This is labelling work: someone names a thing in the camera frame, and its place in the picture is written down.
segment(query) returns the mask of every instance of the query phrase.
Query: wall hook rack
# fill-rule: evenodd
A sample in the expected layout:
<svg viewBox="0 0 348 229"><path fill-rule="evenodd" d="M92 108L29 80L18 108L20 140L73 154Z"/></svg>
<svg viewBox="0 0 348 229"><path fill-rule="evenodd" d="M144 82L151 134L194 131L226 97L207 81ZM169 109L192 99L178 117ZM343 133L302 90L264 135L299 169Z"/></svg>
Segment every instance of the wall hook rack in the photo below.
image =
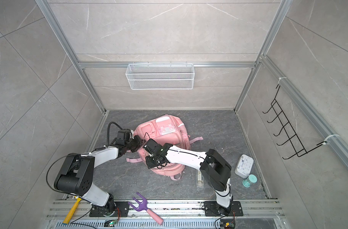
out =
<svg viewBox="0 0 348 229"><path fill-rule="evenodd" d="M271 108L269 108L269 110L268 110L267 112L263 112L263 111L262 111L262 112L263 112L264 114L266 114L266 113L268 113L271 109L273 109L273 111L275 112L275 114L277 114L277 116L276 116L271 122L269 122L269 121L267 121L267 122L268 122L268 123L272 123L273 121L275 121L275 120L278 118L278 120L280 121L280 123L281 123L281 125L282 125L282 128L281 128L280 132L279 132L277 135L275 135L275 134L273 134L273 135L275 135L275 136L277 137L278 135L281 134L282 130L284 130L285 133L286 133L286 135L287 135L287 137L288 137L288 140L286 140L284 143L282 143L282 144L276 143L276 144L277 144L277 145L283 145L283 144L286 144L288 141L290 141L290 143L291 143L291 145L292 145L292 147L293 147L293 149L294 149L294 151L295 151L295 153L294 153L293 155L291 155L290 157L288 157L288 158L282 157L282 159L287 160L287 159L290 159L290 158L294 157L295 155L298 156L298 157L301 157L301 156L303 156L303 155L305 155L305 154L307 154L307 153L313 151L314 149L316 149L316 148L318 148L318 147L320 147L320 146L322 146L322 145L325 145L325 144L327 143L327 139L325 139L325 140L322 141L321 143L318 143L316 147L314 147L313 149L311 149L311 150L309 150L309 151L307 151L307 150L305 149L305 147L304 147L303 143L301 142L299 136L297 135L296 131L294 130L294 127L291 125L291 122L289 121L289 119L287 118L285 112L282 110L280 104L279 104L279 103L277 102L277 100L276 100L278 91L280 90L280 85L279 85L279 84L277 85L276 89L277 89L277 92L276 92L276 95L274 96L273 101L271 102ZM274 108L274 105L275 105L275 104L277 104L277 106L278 106L278 107L280 108L280 110L281 110L279 113L277 113L276 110L275 110L275 108ZM286 122L285 124L283 124L283 122L281 121L281 119L280 119L280 114L283 114L283 115L286 117L287 122ZM292 135L292 136L290 136L290 135L287 133L286 129L285 129L285 127L286 127L288 124L291 126L292 131L295 133L295 134ZM296 151L295 146L294 146L294 144L293 144L292 141L291 141L291 139L294 138L294 137L296 137L296 138L299 140L301 146L303 147L300 151Z"/></svg>

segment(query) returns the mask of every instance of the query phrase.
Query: yellow hammer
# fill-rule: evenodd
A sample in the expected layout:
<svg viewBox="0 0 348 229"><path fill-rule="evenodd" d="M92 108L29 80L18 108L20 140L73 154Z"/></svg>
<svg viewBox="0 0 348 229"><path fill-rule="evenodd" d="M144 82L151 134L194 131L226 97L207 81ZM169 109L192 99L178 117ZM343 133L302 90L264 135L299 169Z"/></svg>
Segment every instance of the yellow hammer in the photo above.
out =
<svg viewBox="0 0 348 229"><path fill-rule="evenodd" d="M75 213L75 210L77 208L77 205L79 204L79 202L82 200L81 198L79 197L76 197L76 203L73 205L73 207L71 208L71 210L69 210L69 213L67 214L66 218L63 220L63 223L64 225L68 224L69 221L71 220L72 216L73 216L73 213Z"/></svg>

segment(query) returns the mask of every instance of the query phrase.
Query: white robotic arm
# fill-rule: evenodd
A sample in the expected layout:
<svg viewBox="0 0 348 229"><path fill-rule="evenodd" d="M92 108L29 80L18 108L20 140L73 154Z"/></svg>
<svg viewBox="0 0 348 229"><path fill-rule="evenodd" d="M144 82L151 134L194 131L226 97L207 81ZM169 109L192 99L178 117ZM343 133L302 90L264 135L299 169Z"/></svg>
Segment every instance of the white robotic arm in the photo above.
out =
<svg viewBox="0 0 348 229"><path fill-rule="evenodd" d="M101 190L92 182L93 171L95 167L121 157L127 150L134 152L139 149L142 140L138 136L131 138L131 135L131 130L121 130L118 132L117 140L113 140L107 147L96 149L88 155L73 154L66 157L55 179L54 188L91 202L104 216L112 215L116 209L113 195ZM205 180L215 190L218 213L222 215L230 213L231 166L217 151L210 149L208 152L195 152L167 143L161 146L153 139L149 139L143 148L150 154L146 157L149 169L166 163L180 163L200 170Z"/></svg>

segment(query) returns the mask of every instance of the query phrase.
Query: white electronic device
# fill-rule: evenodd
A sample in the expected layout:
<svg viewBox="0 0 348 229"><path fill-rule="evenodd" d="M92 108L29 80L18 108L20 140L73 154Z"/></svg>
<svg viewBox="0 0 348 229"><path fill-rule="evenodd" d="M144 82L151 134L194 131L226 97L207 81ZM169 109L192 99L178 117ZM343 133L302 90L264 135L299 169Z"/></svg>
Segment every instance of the white electronic device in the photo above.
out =
<svg viewBox="0 0 348 229"><path fill-rule="evenodd" d="M252 170L253 163L253 158L245 154L241 155L235 169L235 174L246 179L250 174L250 170Z"/></svg>

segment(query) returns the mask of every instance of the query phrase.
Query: zip tie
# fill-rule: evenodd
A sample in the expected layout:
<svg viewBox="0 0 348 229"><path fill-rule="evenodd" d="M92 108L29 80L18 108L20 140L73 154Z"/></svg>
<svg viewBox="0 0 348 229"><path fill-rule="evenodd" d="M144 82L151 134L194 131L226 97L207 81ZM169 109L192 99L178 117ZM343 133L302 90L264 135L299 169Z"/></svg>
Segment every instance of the zip tie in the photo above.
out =
<svg viewBox="0 0 348 229"><path fill-rule="evenodd" d="M330 138L332 136L339 136L339 135L329 135L328 137L325 138L325 140L323 141L322 145L326 145L328 138Z"/></svg>
<svg viewBox="0 0 348 229"><path fill-rule="evenodd" d="M280 80L281 79L285 79L285 78L287 78L287 77L280 77L280 78L278 78L278 83L277 84L280 84Z"/></svg>

